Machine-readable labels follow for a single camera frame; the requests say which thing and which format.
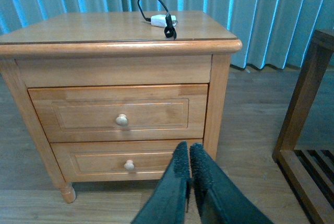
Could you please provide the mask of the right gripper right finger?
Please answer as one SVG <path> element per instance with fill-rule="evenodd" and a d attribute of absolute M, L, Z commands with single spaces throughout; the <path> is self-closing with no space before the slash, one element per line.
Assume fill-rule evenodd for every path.
<path fill-rule="evenodd" d="M 201 144 L 190 147 L 190 163 L 202 223 L 272 223 L 234 185 Z"/>

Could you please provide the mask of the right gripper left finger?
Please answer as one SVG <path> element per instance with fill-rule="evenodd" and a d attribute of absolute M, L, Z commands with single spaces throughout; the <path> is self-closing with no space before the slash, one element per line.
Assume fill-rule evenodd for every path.
<path fill-rule="evenodd" d="M 180 142 L 153 194 L 132 223 L 184 223 L 190 195 L 187 142 Z"/>

